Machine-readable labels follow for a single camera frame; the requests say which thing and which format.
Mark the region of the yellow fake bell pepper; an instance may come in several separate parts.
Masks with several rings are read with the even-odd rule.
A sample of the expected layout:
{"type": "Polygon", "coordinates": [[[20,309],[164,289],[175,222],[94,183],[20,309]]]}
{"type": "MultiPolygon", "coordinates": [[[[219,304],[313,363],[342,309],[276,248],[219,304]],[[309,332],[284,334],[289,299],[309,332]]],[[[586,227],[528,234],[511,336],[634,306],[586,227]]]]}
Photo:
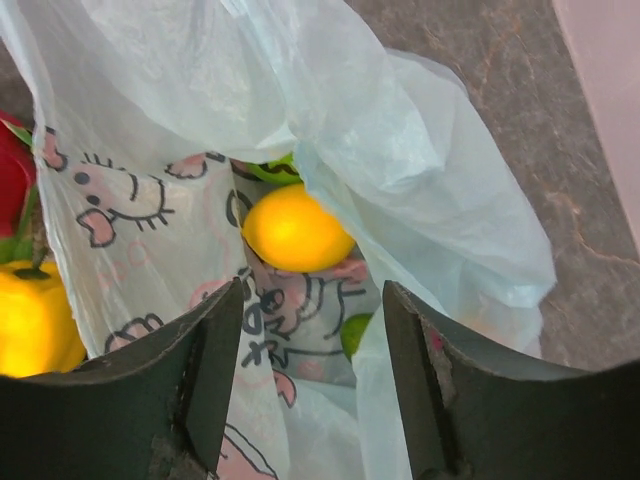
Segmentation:
{"type": "Polygon", "coordinates": [[[1,266],[1,373],[14,378],[66,373],[85,359],[57,265],[1,266]]]}

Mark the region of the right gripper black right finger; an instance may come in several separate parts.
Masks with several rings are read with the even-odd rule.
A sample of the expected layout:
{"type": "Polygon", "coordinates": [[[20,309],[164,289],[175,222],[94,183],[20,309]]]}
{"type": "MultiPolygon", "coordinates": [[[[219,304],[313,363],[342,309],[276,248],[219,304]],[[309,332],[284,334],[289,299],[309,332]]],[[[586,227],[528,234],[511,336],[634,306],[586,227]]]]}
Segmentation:
{"type": "Polygon", "coordinates": [[[588,372],[496,343],[400,284],[384,324],[415,479],[635,479],[639,365],[588,372]]]}

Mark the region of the light blue plastic bag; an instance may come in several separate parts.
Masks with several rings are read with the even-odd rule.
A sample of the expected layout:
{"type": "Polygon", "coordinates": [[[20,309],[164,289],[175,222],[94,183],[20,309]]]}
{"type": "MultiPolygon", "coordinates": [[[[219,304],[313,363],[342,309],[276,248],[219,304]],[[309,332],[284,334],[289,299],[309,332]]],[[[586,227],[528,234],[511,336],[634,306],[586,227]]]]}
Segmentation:
{"type": "Polygon", "coordinates": [[[92,357],[234,277],[244,322],[222,479],[406,479],[380,291],[537,355],[550,242],[465,87],[342,1],[5,1],[34,100],[49,244],[92,357]],[[291,274],[247,247],[293,153],[352,257],[291,274]],[[340,330],[372,313],[349,362],[340,330]]]}

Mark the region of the red fake dragon fruit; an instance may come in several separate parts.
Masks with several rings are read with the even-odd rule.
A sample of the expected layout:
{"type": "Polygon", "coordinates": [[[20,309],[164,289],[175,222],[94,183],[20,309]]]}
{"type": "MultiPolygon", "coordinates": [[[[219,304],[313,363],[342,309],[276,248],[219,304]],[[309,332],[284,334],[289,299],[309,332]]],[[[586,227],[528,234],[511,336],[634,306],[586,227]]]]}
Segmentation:
{"type": "Polygon", "coordinates": [[[1,112],[1,263],[44,253],[32,133],[1,112]]]}

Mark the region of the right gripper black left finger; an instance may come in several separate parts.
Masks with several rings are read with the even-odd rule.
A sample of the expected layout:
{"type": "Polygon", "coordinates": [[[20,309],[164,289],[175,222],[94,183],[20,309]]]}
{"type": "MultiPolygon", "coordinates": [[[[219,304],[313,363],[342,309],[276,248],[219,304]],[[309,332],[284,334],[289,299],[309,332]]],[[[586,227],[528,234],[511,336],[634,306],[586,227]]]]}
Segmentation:
{"type": "Polygon", "coordinates": [[[234,280],[66,373],[1,380],[5,479],[202,479],[218,463],[243,318],[234,280]]]}

